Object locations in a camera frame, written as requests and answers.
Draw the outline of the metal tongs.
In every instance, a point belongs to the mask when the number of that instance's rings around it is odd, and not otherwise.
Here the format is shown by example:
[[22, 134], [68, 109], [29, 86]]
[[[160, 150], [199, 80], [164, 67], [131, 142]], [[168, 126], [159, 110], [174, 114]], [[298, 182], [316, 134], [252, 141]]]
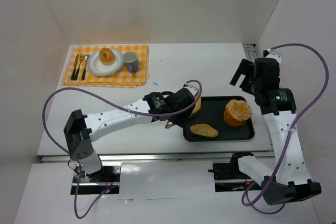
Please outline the metal tongs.
[[171, 122], [166, 122], [166, 124], [165, 124], [165, 128], [166, 129], [170, 129], [171, 127], [173, 127], [174, 126], [174, 124], [173, 123], [171, 123]]

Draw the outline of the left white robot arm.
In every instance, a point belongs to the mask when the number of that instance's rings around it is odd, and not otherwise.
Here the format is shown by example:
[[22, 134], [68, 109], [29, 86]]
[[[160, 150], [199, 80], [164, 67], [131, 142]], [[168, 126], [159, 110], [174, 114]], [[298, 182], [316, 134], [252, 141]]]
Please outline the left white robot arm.
[[80, 175], [86, 174], [96, 182], [106, 173], [93, 142], [118, 130], [139, 124], [165, 121], [166, 127], [183, 127], [192, 114], [202, 89], [185, 84], [176, 93], [152, 92], [127, 106], [95, 114], [73, 111], [64, 128], [72, 161], [81, 165]]

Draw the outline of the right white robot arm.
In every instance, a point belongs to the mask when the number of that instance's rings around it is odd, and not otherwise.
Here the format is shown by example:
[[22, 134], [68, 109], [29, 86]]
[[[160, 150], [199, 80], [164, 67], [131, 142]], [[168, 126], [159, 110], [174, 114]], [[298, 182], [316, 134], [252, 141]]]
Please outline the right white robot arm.
[[270, 169], [251, 152], [238, 152], [230, 159], [233, 173], [247, 175], [258, 184], [268, 205], [304, 201], [321, 194], [321, 185], [312, 180], [302, 154], [293, 93], [279, 86], [279, 62], [273, 58], [258, 58], [255, 62], [243, 59], [230, 84], [236, 85], [240, 76], [244, 76], [240, 88], [253, 95], [260, 107], [277, 164]]

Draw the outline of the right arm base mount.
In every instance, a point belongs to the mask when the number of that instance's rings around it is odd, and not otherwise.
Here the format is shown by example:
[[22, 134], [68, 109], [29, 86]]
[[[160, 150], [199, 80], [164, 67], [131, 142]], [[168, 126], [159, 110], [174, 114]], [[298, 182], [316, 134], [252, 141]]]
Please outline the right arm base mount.
[[215, 192], [244, 191], [254, 181], [238, 169], [238, 158], [253, 156], [251, 152], [233, 153], [226, 163], [213, 163], [208, 170], [213, 174]]

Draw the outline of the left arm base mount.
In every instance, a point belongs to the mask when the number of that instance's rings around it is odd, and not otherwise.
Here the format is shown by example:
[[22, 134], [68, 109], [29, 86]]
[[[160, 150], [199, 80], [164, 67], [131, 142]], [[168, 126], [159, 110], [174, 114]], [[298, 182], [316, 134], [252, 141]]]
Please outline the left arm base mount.
[[72, 177], [70, 194], [74, 195], [78, 180], [78, 195], [99, 195], [103, 192], [105, 195], [117, 195], [120, 192], [120, 163], [106, 163], [103, 164], [104, 172], [97, 178], [90, 180], [88, 174], [82, 168], [79, 172], [80, 165], [77, 164], [72, 168], [74, 174]]

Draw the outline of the ring donut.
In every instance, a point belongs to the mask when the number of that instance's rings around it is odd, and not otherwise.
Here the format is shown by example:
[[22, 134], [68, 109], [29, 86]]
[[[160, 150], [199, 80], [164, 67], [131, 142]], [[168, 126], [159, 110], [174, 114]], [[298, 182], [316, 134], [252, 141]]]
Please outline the ring donut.
[[99, 51], [99, 60], [103, 65], [111, 65], [114, 62], [114, 53], [110, 48], [102, 48]]

